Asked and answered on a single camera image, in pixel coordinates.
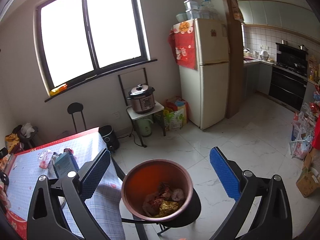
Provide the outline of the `pile of bags on floor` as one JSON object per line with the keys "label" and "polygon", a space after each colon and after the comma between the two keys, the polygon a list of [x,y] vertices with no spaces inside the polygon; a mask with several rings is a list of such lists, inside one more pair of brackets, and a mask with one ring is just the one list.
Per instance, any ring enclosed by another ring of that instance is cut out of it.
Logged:
{"label": "pile of bags on floor", "polygon": [[299,160],[310,152],[315,138],[319,120],[319,84],[308,83],[305,96],[301,111],[294,114],[289,143],[291,157]]}

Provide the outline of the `white bag on stool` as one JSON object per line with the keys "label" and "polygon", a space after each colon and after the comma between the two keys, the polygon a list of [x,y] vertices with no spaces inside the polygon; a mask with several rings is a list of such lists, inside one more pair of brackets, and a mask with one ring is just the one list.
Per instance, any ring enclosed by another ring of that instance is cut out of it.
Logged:
{"label": "white bag on stool", "polygon": [[31,134],[35,132],[35,129],[31,125],[31,123],[26,123],[21,128],[21,135],[23,135],[26,138],[31,137]]}

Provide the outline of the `green kettle under table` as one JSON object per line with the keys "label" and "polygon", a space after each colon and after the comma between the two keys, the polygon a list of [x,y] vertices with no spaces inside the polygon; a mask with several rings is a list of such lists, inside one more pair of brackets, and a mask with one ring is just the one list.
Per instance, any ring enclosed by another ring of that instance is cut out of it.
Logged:
{"label": "green kettle under table", "polygon": [[142,137],[149,137],[152,135],[151,124],[153,124],[153,121],[150,118],[138,119],[137,124]]}

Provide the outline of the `small white side table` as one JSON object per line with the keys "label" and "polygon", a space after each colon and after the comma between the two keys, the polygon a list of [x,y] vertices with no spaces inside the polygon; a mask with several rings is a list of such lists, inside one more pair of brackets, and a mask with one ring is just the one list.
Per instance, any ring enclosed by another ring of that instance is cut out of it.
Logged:
{"label": "small white side table", "polygon": [[151,124],[159,124],[162,129],[163,136],[166,136],[166,129],[164,124],[164,106],[159,102],[155,102],[154,108],[148,113],[139,114],[136,113],[133,108],[127,107],[126,112],[131,120],[133,131],[136,132],[140,144],[136,144],[137,146],[146,148],[146,144],[144,144],[143,138],[149,137],[152,135]]}

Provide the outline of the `plastic containers on fridge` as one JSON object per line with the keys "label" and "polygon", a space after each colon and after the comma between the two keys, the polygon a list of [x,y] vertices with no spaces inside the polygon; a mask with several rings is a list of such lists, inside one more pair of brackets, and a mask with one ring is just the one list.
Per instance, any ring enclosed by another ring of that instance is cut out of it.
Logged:
{"label": "plastic containers on fridge", "polygon": [[178,22],[194,20],[197,18],[207,20],[220,20],[219,13],[215,9],[212,0],[203,0],[198,3],[194,0],[184,1],[185,12],[176,15]]}

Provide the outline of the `red cloth on refrigerator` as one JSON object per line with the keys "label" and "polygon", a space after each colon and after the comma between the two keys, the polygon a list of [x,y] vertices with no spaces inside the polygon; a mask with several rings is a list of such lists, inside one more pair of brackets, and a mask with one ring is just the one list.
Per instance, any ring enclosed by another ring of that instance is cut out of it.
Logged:
{"label": "red cloth on refrigerator", "polygon": [[196,42],[194,20],[187,20],[172,26],[168,42],[179,66],[196,67]]}

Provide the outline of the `black air fryer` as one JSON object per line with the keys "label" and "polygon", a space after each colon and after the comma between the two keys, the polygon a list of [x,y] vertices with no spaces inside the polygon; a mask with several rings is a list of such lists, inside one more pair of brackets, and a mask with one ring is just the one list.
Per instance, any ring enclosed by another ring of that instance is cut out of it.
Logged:
{"label": "black air fryer", "polygon": [[103,141],[107,144],[110,152],[114,153],[120,146],[119,140],[111,125],[105,125],[99,128],[99,133]]}

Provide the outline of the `black round stool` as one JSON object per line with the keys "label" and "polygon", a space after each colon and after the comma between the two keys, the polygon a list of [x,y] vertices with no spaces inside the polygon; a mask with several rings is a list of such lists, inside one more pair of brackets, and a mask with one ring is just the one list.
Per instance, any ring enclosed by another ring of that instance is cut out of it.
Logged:
{"label": "black round stool", "polygon": [[84,106],[79,102],[73,102],[67,107],[67,112],[72,117],[73,126],[76,133],[78,133],[78,127],[76,125],[76,117],[79,117],[79,116],[81,117],[84,130],[85,131],[87,130],[87,125],[84,118],[83,110],[84,110]]}

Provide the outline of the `black gourd shaped bottle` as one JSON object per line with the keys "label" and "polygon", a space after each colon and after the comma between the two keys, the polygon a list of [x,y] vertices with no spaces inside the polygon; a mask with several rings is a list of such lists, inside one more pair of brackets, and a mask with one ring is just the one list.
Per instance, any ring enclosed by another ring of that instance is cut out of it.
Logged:
{"label": "black gourd shaped bottle", "polygon": [[1,182],[5,185],[8,186],[9,185],[9,177],[7,174],[5,174],[3,171],[0,171],[0,179]]}

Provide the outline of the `red hanging apron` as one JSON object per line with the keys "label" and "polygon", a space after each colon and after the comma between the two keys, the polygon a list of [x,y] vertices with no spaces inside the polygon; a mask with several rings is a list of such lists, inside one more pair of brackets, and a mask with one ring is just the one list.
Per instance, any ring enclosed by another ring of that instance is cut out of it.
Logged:
{"label": "red hanging apron", "polygon": [[312,141],[312,147],[317,150],[320,150],[320,117],[318,117],[316,122],[313,141]]}

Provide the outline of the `black framed window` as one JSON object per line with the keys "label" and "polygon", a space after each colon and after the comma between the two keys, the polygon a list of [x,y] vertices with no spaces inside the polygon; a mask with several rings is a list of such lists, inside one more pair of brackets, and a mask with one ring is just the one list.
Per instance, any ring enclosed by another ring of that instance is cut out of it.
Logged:
{"label": "black framed window", "polygon": [[46,0],[35,33],[48,95],[151,62],[139,0]]}

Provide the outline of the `white refrigerator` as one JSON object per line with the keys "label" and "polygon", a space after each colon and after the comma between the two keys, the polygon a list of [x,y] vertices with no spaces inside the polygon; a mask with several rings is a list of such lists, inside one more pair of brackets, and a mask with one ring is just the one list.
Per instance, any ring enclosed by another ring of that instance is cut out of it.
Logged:
{"label": "white refrigerator", "polygon": [[179,66],[188,118],[200,129],[224,119],[229,87],[227,26],[218,20],[194,19],[196,67]]}

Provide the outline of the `gold brown snack wrapper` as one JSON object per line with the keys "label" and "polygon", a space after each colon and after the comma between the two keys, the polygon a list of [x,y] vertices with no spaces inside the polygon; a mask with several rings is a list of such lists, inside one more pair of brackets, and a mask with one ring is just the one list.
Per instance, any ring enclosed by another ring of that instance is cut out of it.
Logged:
{"label": "gold brown snack wrapper", "polygon": [[162,218],[175,213],[181,204],[172,199],[169,184],[160,183],[158,190],[146,196],[142,205],[143,211],[148,217]]}

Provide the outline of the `cardboard box on floor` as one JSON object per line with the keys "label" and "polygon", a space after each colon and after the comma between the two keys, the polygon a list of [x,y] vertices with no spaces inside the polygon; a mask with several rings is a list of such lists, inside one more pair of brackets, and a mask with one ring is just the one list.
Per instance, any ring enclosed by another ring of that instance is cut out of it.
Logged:
{"label": "cardboard box on floor", "polygon": [[296,186],[304,198],[319,189],[319,150],[313,148],[305,157]]}

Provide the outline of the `colourful shopping bag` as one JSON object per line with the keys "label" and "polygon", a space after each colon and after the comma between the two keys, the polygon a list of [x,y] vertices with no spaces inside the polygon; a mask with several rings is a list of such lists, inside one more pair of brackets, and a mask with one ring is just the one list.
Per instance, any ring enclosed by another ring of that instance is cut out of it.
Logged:
{"label": "colourful shopping bag", "polygon": [[166,131],[181,129],[188,122],[188,103],[178,96],[166,100],[163,116]]}

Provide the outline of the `light blue cardboard box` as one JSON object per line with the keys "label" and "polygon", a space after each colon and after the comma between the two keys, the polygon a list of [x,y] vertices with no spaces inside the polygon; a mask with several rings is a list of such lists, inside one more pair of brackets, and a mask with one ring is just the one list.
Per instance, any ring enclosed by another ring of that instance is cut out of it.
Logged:
{"label": "light blue cardboard box", "polygon": [[63,153],[60,153],[53,160],[53,167],[57,178],[62,178],[71,171],[78,172],[79,167],[73,155],[73,150],[65,148]]}

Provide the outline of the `electric pressure cooker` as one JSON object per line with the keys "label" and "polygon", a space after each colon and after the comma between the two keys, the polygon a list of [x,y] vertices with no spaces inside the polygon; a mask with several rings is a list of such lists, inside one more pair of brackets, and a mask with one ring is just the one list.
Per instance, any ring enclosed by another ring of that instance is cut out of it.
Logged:
{"label": "electric pressure cooker", "polygon": [[155,107],[155,89],[149,85],[138,84],[129,91],[127,100],[138,114],[148,113]]}

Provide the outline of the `brown plastic bucket bin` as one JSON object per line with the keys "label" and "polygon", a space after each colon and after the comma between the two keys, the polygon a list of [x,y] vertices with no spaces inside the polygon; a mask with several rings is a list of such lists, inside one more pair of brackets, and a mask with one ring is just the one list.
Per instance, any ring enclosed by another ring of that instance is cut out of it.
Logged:
{"label": "brown plastic bucket bin", "polygon": [[[148,217],[142,205],[147,195],[158,190],[160,183],[169,184],[171,190],[182,189],[185,199],[173,214],[162,217]],[[173,220],[188,206],[193,195],[193,184],[184,167],[170,160],[152,159],[134,167],[124,178],[121,197],[126,208],[142,220],[161,223]]]}

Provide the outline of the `black stove oven unit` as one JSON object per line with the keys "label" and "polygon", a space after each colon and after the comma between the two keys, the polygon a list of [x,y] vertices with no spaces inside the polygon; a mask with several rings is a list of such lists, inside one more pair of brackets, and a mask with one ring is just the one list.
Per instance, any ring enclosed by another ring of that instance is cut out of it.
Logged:
{"label": "black stove oven unit", "polygon": [[308,83],[308,53],[277,43],[276,63],[272,67],[268,96],[288,109],[301,109]]}

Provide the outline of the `white foam sponge pad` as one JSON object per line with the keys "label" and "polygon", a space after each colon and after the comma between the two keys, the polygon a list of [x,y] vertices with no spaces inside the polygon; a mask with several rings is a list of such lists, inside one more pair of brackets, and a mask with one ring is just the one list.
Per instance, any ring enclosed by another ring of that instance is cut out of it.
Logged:
{"label": "white foam sponge pad", "polygon": [[172,191],[171,198],[174,202],[183,201],[185,199],[183,190],[174,189],[174,191]]}

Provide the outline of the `red clear plastic food tray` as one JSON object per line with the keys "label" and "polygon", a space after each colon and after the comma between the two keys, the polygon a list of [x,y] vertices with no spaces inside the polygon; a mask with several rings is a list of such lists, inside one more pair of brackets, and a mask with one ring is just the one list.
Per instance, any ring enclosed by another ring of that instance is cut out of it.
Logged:
{"label": "red clear plastic food tray", "polygon": [[47,169],[52,159],[53,152],[45,149],[39,156],[39,168]]}

